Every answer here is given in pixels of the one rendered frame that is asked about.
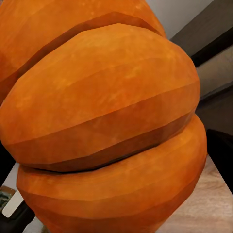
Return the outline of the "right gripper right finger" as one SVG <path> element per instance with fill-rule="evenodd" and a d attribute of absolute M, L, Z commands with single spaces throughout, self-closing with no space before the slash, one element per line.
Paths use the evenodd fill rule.
<path fill-rule="evenodd" d="M 233 193 L 233 136 L 212 129 L 206 135 L 207 152 Z"/>

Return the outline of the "pumpkin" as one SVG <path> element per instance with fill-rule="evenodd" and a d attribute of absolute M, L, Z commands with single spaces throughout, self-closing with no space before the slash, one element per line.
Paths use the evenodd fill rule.
<path fill-rule="evenodd" d="M 199 101 L 145 0 L 0 6 L 0 142 L 50 233 L 155 233 L 205 167 Z"/>

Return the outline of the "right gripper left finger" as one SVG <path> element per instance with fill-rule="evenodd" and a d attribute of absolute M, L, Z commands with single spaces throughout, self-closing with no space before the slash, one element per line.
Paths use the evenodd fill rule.
<path fill-rule="evenodd" d="M 16 161 L 0 142 L 0 187 L 14 167 Z"/>

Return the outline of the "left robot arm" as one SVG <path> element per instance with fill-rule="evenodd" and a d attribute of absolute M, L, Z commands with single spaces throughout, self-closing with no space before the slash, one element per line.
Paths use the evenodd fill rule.
<path fill-rule="evenodd" d="M 0 233 L 22 233 L 35 212 L 17 190 L 0 212 Z"/>

